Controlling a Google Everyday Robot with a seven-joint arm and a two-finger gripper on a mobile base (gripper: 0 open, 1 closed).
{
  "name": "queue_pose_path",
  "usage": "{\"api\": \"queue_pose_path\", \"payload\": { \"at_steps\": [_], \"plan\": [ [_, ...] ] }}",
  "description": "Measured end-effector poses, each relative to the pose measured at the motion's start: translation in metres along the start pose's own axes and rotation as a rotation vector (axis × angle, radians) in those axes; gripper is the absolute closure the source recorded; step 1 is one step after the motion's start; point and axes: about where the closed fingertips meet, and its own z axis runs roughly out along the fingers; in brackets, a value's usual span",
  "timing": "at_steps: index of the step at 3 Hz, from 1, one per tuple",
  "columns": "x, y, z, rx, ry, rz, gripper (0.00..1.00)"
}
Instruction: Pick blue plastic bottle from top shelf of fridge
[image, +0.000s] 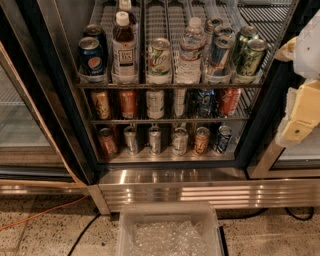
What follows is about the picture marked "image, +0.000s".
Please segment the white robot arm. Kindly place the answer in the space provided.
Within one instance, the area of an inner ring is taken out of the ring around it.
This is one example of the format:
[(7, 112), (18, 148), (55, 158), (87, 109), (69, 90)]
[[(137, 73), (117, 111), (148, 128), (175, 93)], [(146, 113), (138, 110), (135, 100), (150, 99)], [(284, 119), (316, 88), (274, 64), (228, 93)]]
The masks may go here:
[(275, 58), (292, 61), (294, 72), (306, 79), (297, 89), (288, 89), (285, 116), (275, 136), (277, 145), (292, 147), (320, 123), (320, 10), (298, 36), (276, 51)]

